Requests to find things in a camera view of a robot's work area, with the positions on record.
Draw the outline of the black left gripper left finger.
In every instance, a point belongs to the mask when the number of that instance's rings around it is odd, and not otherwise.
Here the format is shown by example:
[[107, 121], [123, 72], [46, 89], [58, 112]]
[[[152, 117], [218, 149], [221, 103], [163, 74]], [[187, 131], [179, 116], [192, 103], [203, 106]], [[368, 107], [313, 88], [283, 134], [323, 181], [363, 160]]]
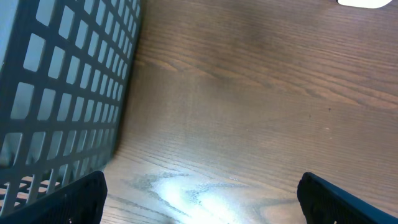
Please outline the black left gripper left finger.
[[32, 205], [1, 218], [1, 223], [99, 224], [107, 192], [103, 172], [95, 171]]

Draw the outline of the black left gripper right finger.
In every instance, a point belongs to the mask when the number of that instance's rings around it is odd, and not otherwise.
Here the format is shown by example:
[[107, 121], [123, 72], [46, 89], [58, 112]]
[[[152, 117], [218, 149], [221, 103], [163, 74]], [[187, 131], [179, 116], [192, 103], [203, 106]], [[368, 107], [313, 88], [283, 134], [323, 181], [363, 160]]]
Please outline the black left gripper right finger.
[[306, 172], [297, 187], [297, 198], [307, 223], [393, 223], [397, 218]]

